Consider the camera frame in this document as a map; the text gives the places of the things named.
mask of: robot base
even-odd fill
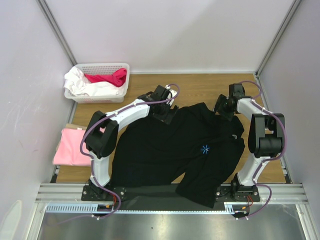
[[[248,202],[248,196],[254,202],[260,202],[258,187],[256,185],[244,186],[239,184],[236,174],[230,185],[222,185],[215,193],[216,202]]]
[[[126,199],[127,190],[125,187],[117,186],[111,188],[109,184],[104,187],[116,193],[120,197],[121,201]],[[85,185],[82,189],[81,200],[88,202],[112,202],[114,198],[111,194],[94,185],[91,180],[89,180],[88,185]]]

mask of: white plastic basket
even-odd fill
[[[105,95],[105,96],[74,96],[68,89],[65,89],[64,96],[67,99],[73,99],[79,104],[97,104],[97,103],[122,103],[127,94],[130,69],[126,63],[86,63],[75,65],[84,74],[90,75],[111,75],[119,69],[126,69],[126,78],[124,83],[124,91],[121,95]]]

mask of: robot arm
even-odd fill
[[[254,186],[269,160],[284,150],[284,115],[265,111],[254,99],[246,96],[240,83],[229,86],[229,97],[222,94],[219,96],[214,111],[228,120],[231,120],[235,113],[243,114],[251,120],[248,136],[251,154],[236,174],[233,184],[235,191],[239,191],[243,186]]]
[[[87,131],[99,120],[112,116],[98,124],[85,139],[86,148],[93,156],[92,172],[101,186],[105,186],[110,181],[109,158],[116,148],[118,132],[130,123],[148,115],[169,124],[178,110],[177,106],[171,109],[177,94],[176,91],[170,89],[170,86],[159,85],[154,92],[141,95],[133,103],[116,111],[107,113],[97,111],[93,114]],[[90,180],[98,187],[94,176],[91,176]]]

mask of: wooden table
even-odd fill
[[[153,91],[157,85],[165,86],[167,84],[176,83],[180,86],[180,95],[174,100],[174,104],[180,108],[191,106],[204,102],[209,109],[213,109],[216,100],[220,94],[229,95],[229,85],[240,81],[254,81],[253,74],[132,74],[130,75],[129,87],[121,103],[96,103],[96,104],[78,104],[73,124],[87,126],[94,112],[100,110],[102,112],[111,112],[119,109],[127,104],[132,103],[138,96]],[[255,96],[259,93],[258,88],[251,83],[244,83],[245,93],[247,96]],[[256,100],[262,105],[262,99]],[[245,116],[239,114],[239,119],[244,126],[245,144],[248,142],[250,129],[250,121]],[[234,171],[228,178],[230,182],[234,174],[239,172],[245,164],[248,155],[248,147]],[[110,156],[109,174],[111,176],[112,161],[114,152]],[[91,175],[90,167],[85,166],[61,166],[56,182],[57,183],[79,183],[86,182]],[[174,182],[179,183],[183,175],[178,177]],[[285,177],[282,170],[280,160],[270,162],[260,175],[258,182],[260,183],[285,183]]]

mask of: pink cloth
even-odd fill
[[[112,75],[89,75],[85,73],[84,76],[92,84],[99,82],[108,82],[119,88],[126,82],[127,69],[120,68],[119,70],[115,71]]]
[[[60,145],[53,158],[53,164],[90,166],[90,157],[82,155],[80,152],[80,143],[85,134],[85,130],[64,128],[61,133]],[[83,144],[83,151],[89,153],[86,149],[86,143]]]

